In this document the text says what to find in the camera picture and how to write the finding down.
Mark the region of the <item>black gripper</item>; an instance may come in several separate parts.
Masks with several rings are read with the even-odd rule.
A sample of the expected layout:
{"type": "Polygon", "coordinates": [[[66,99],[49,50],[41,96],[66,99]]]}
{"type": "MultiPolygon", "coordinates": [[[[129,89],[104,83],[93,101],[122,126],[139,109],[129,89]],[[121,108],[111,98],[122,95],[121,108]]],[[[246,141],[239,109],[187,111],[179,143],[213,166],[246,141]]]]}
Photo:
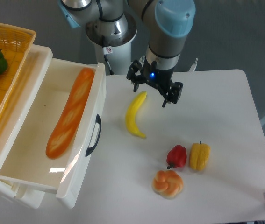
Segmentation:
{"type": "Polygon", "coordinates": [[[134,86],[133,92],[138,90],[140,84],[146,82],[155,89],[160,87],[163,90],[163,108],[166,104],[177,104],[182,93],[183,83],[172,82],[171,78],[174,68],[161,70],[157,68],[157,65],[157,62],[149,63],[147,59],[145,59],[143,67],[138,60],[134,60],[131,63],[126,78],[132,82],[134,86]]]}

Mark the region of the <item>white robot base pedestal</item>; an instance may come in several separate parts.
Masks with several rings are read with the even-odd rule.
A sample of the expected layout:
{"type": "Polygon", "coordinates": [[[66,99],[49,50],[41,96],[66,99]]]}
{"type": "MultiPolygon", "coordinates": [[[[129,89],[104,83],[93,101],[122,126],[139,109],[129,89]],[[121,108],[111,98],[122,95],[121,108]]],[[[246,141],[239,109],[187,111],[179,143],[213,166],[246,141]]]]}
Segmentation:
{"type": "Polygon", "coordinates": [[[116,21],[96,20],[86,24],[96,60],[105,64],[106,75],[125,75],[131,64],[131,42],[137,34],[136,21],[124,13],[116,21]]]}

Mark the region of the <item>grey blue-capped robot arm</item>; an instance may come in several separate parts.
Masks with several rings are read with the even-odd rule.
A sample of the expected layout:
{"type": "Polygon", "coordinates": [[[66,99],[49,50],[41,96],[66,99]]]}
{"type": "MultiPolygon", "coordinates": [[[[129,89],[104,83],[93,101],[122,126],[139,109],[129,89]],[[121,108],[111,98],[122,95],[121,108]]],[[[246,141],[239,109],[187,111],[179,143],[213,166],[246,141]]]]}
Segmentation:
{"type": "Polygon", "coordinates": [[[173,82],[172,74],[193,26],[192,0],[61,0],[59,6],[71,27],[85,30],[108,75],[124,74],[135,90],[147,84],[165,104],[178,102],[183,84],[173,82]],[[131,59],[137,24],[125,6],[150,32],[146,53],[138,60],[131,59]]]}

